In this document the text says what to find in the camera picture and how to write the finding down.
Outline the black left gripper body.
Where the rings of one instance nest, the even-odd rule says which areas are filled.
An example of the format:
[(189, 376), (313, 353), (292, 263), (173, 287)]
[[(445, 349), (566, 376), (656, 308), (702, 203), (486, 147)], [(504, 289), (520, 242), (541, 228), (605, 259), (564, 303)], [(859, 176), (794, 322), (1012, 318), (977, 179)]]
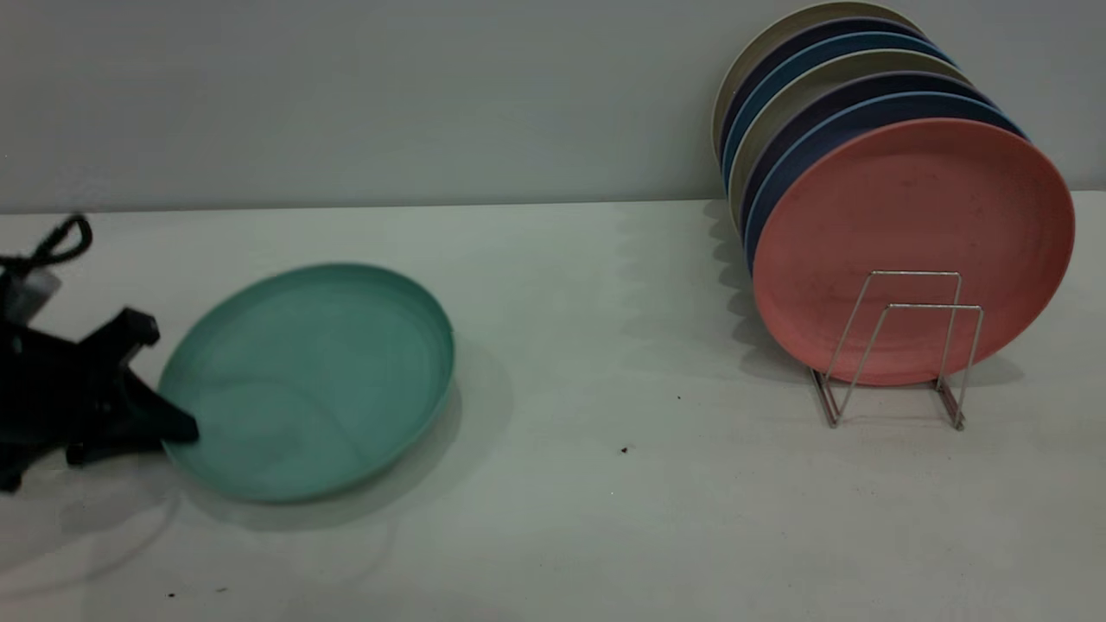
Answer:
[(131, 431), (121, 397), (123, 371), (161, 338), (134, 308), (79, 341), (3, 322), (1, 487), (17, 493), (35, 462), (76, 442), (153, 440)]

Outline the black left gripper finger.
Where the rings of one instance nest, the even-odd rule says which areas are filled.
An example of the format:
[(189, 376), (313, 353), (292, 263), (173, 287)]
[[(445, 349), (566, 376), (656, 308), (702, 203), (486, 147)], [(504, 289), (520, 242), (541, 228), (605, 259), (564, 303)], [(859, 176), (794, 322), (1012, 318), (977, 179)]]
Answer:
[(194, 444), (199, 440), (199, 426), (185, 410), (146, 384), (134, 371), (123, 371), (121, 397), (131, 431), (153, 440), (182, 442)]
[(72, 468), (131, 455), (161, 455), (161, 440), (87, 440), (66, 448), (66, 462)]

